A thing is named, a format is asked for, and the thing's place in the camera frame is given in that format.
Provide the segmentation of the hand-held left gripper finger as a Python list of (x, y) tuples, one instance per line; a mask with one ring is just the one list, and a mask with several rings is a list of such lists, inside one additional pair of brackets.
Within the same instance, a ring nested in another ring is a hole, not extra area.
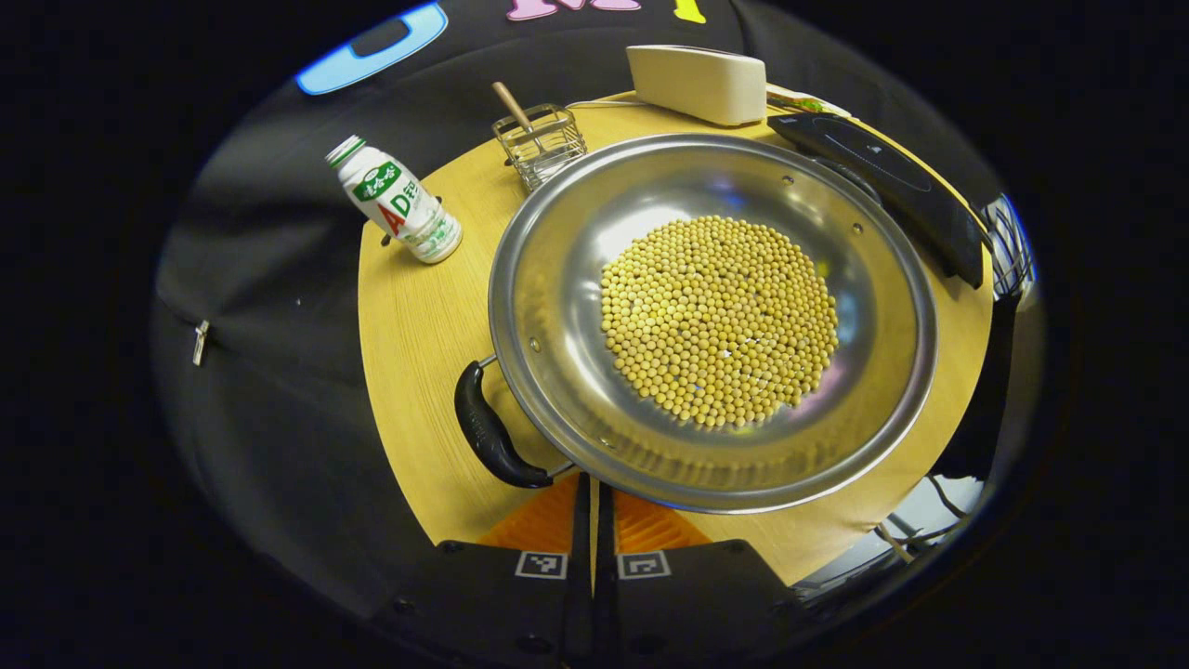
[(608, 484), (598, 492), (597, 668), (757, 668), (810, 627), (803, 599), (747, 541), (625, 544), (629, 522), (667, 531), (678, 515), (644, 511)]
[(573, 478), (565, 549), (443, 541), (370, 624), (430, 668), (585, 668), (594, 656), (591, 481)]

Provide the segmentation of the stainless steel pot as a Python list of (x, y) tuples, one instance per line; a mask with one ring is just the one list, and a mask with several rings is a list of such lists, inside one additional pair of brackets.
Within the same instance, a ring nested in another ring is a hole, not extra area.
[[(831, 362), (800, 405), (757, 425), (697, 425), (647, 406), (600, 327), (608, 263), (693, 215), (765, 225), (828, 266)], [(908, 236), (824, 164), (740, 137), (633, 138), (565, 166), (511, 217), (487, 302), (492, 359), (556, 452), (615, 488), (697, 513), (787, 509), (866, 475), (908, 436), (937, 370), (933, 288)]]

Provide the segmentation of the black induction cooktop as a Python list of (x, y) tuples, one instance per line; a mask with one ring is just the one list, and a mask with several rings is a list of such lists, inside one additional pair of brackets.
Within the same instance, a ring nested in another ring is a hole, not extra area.
[(984, 233), (976, 216), (905, 150), (828, 111), (769, 116), (767, 124), (800, 150), (857, 173), (948, 278), (960, 276), (975, 289), (984, 283)]

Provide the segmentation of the pile of soybeans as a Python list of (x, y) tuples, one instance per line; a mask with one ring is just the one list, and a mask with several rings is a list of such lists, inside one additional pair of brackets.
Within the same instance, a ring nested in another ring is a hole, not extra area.
[(820, 386), (841, 346), (835, 296), (799, 244), (738, 217), (678, 217), (600, 271), (615, 368), (672, 419), (751, 427)]

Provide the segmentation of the black backdrop cloth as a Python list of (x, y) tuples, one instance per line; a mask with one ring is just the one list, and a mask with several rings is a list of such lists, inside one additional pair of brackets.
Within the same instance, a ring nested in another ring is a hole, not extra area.
[[(763, 59), (776, 86), (872, 122), (984, 208), (1006, 191), (979, 149), (873, 52), (776, 0), (673, 0), (611, 11), (552, 0), (424, 0), (446, 18), (402, 59), (338, 72), (309, 94), (285, 78), (229, 131), (163, 247), (152, 318), (155, 380), (195, 486), (263, 558), (369, 618), (430, 544), (392, 475), (365, 389), (357, 310), (364, 219), (323, 165), (351, 133), (428, 177), (487, 140), (489, 91), (591, 100), (630, 86), (625, 48), (682, 44)], [(210, 321), (201, 367), (194, 327)]]

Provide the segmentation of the white green drink bottle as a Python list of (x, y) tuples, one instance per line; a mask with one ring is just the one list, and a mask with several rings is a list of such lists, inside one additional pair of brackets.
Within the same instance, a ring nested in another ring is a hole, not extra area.
[(323, 162), (338, 177), (350, 202), (382, 232), (402, 242), (413, 258), (438, 264), (463, 241), (463, 225), (394, 156), (350, 135)]

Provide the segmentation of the wooden stick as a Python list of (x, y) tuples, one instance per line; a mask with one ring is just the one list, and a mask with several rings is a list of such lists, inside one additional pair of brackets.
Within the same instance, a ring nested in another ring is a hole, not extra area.
[(526, 115), (526, 113), (522, 109), (521, 105), (517, 102), (516, 97), (514, 97), (514, 95), (511, 94), (511, 91), (509, 90), (509, 88), (505, 86), (505, 83), (501, 82), (501, 81), (493, 81), (492, 84), (491, 84), (491, 88), (493, 90), (493, 94), (496, 94), (497, 97), (501, 99), (501, 103), (504, 105), (504, 107), (507, 108), (507, 111), (510, 111), (510, 114), (511, 114), (512, 119), (515, 120), (515, 122), (517, 122), (518, 126), (526, 133), (531, 133), (531, 131), (534, 131), (534, 128), (531, 128), (531, 124), (529, 122), (529, 118)]

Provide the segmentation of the white toaster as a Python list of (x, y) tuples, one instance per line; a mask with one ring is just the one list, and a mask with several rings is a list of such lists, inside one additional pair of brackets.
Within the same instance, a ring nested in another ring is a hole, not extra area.
[(721, 126), (767, 115), (767, 68), (740, 53), (675, 44), (625, 48), (636, 96), (644, 103)]

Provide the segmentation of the sandwich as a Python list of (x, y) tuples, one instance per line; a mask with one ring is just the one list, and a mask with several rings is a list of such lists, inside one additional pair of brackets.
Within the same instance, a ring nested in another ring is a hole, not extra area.
[(842, 118), (851, 118), (849, 111), (841, 109), (841, 107), (835, 103), (820, 100), (820, 97), (814, 97), (814, 95), (798, 90), (789, 90), (780, 86), (765, 86), (765, 97), (767, 97), (767, 105), (772, 107), (772, 109), (786, 111), (789, 113), (819, 112)]

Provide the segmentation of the grey ribbed object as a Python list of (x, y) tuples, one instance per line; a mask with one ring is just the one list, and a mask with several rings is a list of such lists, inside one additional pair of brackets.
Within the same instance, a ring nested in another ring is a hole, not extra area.
[(1015, 207), (1002, 193), (982, 209), (992, 244), (993, 294), (995, 299), (1023, 296), (1037, 280), (1028, 236)]

